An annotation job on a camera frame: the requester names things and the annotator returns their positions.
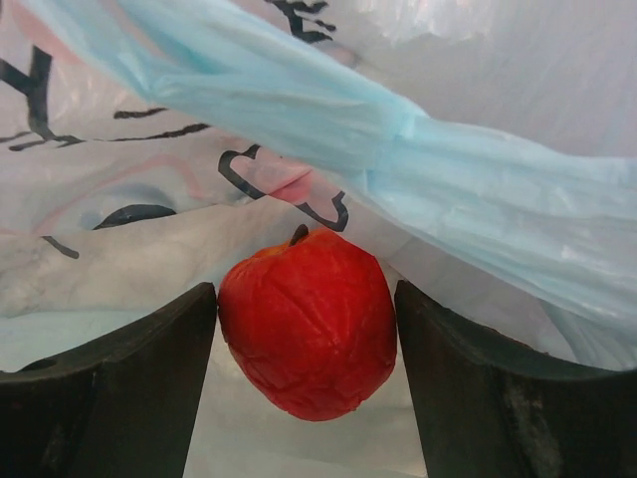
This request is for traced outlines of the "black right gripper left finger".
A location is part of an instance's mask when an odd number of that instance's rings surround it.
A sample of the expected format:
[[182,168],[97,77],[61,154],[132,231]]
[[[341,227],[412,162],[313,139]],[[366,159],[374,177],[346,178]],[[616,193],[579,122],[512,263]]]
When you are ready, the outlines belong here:
[[4,477],[180,477],[216,324],[201,283],[129,325],[1,375]]

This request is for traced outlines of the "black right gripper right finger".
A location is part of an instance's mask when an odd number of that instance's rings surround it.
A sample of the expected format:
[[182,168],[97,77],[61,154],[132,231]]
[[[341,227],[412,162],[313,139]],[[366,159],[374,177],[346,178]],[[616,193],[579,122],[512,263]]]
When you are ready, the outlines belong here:
[[407,281],[398,333],[431,477],[632,477],[636,373],[537,352]]

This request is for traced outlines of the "light blue plastic bag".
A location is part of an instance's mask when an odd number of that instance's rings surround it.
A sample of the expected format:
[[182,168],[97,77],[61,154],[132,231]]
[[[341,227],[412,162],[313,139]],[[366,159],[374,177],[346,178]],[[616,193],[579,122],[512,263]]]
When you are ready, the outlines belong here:
[[[636,373],[632,1],[5,1],[1,375],[300,225],[557,359]],[[310,424],[216,317],[180,477],[431,477],[402,346]]]

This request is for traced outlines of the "red wrinkled fake fruit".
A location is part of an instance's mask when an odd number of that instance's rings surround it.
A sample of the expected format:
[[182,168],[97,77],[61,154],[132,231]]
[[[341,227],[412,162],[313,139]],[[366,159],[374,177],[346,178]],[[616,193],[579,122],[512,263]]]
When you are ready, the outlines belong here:
[[235,265],[217,302],[241,371],[301,420],[356,410],[394,370],[396,318],[381,266],[326,228],[300,225],[288,242]]

